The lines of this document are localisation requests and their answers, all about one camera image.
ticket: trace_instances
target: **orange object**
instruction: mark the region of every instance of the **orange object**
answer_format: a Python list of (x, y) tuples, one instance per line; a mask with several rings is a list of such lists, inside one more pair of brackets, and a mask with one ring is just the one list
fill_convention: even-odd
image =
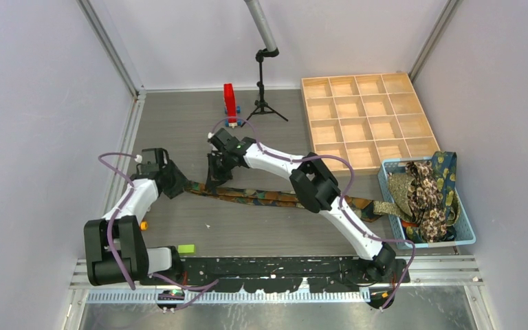
[(418, 226), (416, 223), (405, 222), (404, 220), (400, 220), (400, 221), (401, 221), (401, 226), (404, 228)]

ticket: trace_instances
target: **white wall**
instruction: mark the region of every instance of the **white wall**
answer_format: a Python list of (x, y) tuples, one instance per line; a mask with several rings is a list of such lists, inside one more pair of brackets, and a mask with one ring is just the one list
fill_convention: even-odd
[[(264, 44), (244, 0), (101, 1), (147, 89), (256, 86)], [(280, 50), (265, 85), (409, 71), (445, 2), (261, 0)]]
[(415, 86), (458, 152), (499, 329), (528, 329), (528, 0), (464, 1)]
[(0, 329), (58, 329), (132, 99), (75, 0), (0, 1)]

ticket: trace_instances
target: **long fabric strip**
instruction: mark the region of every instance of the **long fabric strip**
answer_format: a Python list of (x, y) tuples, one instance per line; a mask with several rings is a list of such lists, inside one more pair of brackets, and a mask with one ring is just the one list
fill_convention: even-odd
[[(279, 206), (285, 208), (304, 208), (296, 194), (285, 191), (269, 191), (216, 187), (207, 189), (205, 184), (188, 181), (185, 191), (194, 195), (211, 197), (221, 201), (255, 206)], [(370, 199), (346, 196), (345, 201), (355, 214), (363, 221), (374, 222), (381, 215), (373, 212), (374, 202)]]

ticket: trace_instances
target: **red object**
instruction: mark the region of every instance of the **red object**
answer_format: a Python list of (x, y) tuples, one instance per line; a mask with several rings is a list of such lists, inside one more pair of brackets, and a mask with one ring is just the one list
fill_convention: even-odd
[(225, 101), (225, 109), (227, 110), (228, 123), (230, 126), (231, 124), (236, 124), (236, 118), (229, 118), (237, 116), (236, 97), (234, 96), (234, 87), (232, 87), (232, 84), (223, 84), (223, 100)]

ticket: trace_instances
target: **wooden compartment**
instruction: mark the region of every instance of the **wooden compartment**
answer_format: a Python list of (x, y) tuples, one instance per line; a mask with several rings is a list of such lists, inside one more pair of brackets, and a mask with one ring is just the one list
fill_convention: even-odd
[(330, 78), (333, 96), (352, 96), (359, 95), (357, 83), (354, 77), (337, 77)]
[(363, 107), (367, 116), (393, 115), (393, 109), (387, 95), (362, 96)]
[[(381, 161), (431, 156), (439, 150), (407, 74), (303, 78), (314, 152), (349, 160), (357, 174), (376, 174)], [(348, 168), (325, 160), (335, 175)]]
[(346, 144), (346, 148), (349, 155), (349, 163), (353, 169), (380, 167), (380, 157), (373, 141), (349, 142)]
[(422, 113), (420, 101), (414, 93), (391, 94), (390, 100), (393, 111), (397, 115), (407, 115), (410, 113)]
[(345, 142), (373, 140), (366, 118), (341, 119), (340, 123)]
[(384, 74), (384, 85), (388, 93), (413, 93), (414, 88), (407, 74)]
[(365, 117), (363, 103), (359, 96), (342, 96), (335, 98), (339, 118)]
[(410, 152), (406, 148), (406, 143), (403, 139), (376, 141), (375, 144), (377, 145), (379, 159), (382, 162), (392, 158), (410, 157)]
[(302, 80), (305, 98), (326, 98), (333, 96), (328, 78), (310, 78)]
[(435, 151), (439, 150), (438, 144), (433, 137), (406, 139), (406, 144), (412, 157), (432, 156)]
[(307, 100), (309, 120), (336, 119), (337, 109), (333, 98), (312, 98)]
[(399, 115), (397, 121), (405, 138), (432, 136), (432, 130), (425, 115)]
[[(349, 161), (347, 151), (345, 150), (345, 143), (318, 144), (315, 145), (315, 152), (317, 155), (333, 155)], [(331, 171), (339, 171), (347, 168), (345, 164), (338, 160), (323, 159), (323, 162)]]
[(386, 88), (379, 74), (372, 76), (357, 76), (357, 86), (361, 95), (385, 94)]
[(384, 117), (370, 117), (369, 126), (375, 140), (401, 139), (402, 130), (399, 129), (394, 115)]
[(311, 121), (311, 137), (315, 145), (343, 142), (339, 120)]

